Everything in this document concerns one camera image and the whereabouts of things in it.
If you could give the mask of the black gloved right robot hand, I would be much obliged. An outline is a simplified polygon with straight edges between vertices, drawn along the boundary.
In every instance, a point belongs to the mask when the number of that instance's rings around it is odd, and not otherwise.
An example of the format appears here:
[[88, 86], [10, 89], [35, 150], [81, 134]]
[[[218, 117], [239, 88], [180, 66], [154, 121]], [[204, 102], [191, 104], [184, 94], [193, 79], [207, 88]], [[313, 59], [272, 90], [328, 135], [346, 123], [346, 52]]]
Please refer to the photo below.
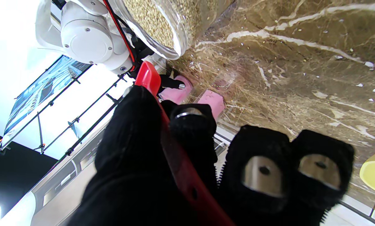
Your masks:
[[163, 92], [166, 88], [171, 89], [185, 89], [186, 85], [180, 80], [176, 80], [175, 76], [178, 76], [179, 72], [173, 68], [166, 69], [166, 73], [160, 74], [161, 85], [157, 95]]

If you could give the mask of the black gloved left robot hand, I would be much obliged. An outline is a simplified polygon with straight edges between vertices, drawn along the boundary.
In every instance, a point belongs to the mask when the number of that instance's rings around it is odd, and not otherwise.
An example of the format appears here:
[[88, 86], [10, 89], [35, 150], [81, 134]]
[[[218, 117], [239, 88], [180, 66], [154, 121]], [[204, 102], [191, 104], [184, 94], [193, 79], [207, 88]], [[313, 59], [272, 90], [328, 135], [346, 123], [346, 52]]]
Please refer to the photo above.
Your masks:
[[169, 131], [237, 226], [319, 226], [343, 198], [354, 147], [303, 130], [244, 125], [216, 179], [216, 122], [207, 104], [160, 104], [132, 86], [114, 110], [94, 161], [96, 173], [68, 226], [196, 226], [198, 212], [178, 189], [161, 145], [161, 108]]

